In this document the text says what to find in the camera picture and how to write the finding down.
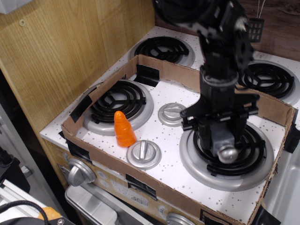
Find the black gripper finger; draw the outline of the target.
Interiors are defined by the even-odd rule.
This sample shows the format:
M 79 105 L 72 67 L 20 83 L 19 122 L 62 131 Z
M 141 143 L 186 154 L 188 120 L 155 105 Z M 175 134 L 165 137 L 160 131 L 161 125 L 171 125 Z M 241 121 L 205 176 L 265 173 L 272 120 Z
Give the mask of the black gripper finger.
M 233 116 L 228 122 L 229 129 L 232 132 L 234 141 L 236 143 L 241 140 L 241 137 L 247 124 L 247 119 L 247 115 L 242 114 Z
M 200 140 L 201 147 L 204 150 L 211 150 L 212 148 L 212 131 L 211 128 L 213 127 L 213 124 L 204 124 L 204 123 L 198 123 L 198 137 Z

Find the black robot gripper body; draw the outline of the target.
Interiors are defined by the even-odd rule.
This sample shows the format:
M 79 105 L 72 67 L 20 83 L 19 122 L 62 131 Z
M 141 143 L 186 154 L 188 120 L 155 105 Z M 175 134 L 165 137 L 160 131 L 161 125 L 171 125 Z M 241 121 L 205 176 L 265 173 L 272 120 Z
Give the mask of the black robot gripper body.
M 183 110 L 184 130 L 198 129 L 198 123 L 213 124 L 228 122 L 233 116 L 245 114 L 247 117 L 258 113 L 257 94 L 236 94 L 235 84 L 238 78 L 218 80 L 207 75 L 200 78 L 200 99 L 194 105 Z

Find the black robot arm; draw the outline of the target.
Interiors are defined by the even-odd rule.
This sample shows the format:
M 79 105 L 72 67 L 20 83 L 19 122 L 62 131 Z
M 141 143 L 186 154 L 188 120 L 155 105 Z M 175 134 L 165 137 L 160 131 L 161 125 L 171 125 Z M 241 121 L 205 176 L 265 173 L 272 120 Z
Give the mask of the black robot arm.
M 235 93 L 254 52 L 243 6 L 236 0 L 155 0 L 153 7 L 164 22 L 199 36 L 201 96 L 181 113 L 183 127 L 194 129 L 206 150 L 234 145 L 249 115 L 258 112 L 259 99 L 257 94 Z

